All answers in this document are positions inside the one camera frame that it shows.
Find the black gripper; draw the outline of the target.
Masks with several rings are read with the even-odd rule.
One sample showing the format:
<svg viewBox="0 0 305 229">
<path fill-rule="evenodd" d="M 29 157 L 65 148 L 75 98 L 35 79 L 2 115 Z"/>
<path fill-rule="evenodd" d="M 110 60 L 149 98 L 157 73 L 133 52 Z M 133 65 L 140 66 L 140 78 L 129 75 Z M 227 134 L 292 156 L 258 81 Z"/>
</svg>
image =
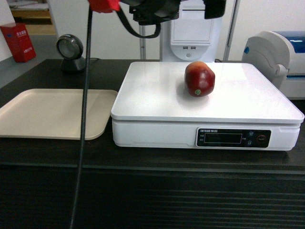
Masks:
<svg viewBox="0 0 305 229">
<path fill-rule="evenodd" d="M 179 18 L 180 0 L 88 0 L 92 11 L 97 13 L 116 12 L 122 22 L 127 18 L 120 4 L 129 6 L 133 20 L 139 24 L 160 24 Z"/>
</svg>

